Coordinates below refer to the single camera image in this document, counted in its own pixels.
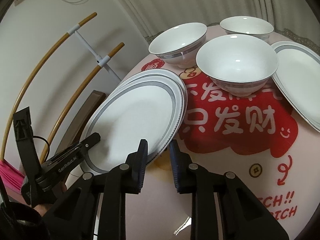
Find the person's left hand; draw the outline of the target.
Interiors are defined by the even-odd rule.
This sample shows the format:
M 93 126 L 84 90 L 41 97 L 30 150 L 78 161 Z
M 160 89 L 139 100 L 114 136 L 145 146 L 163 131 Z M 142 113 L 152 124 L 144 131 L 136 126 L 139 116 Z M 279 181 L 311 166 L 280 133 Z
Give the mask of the person's left hand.
M 64 182 L 60 183 L 60 192 L 65 193 L 67 191 L 67 186 Z M 43 217 L 46 212 L 52 207 L 52 204 L 40 204 L 34 207 L 34 210 L 37 211 L 41 217 Z

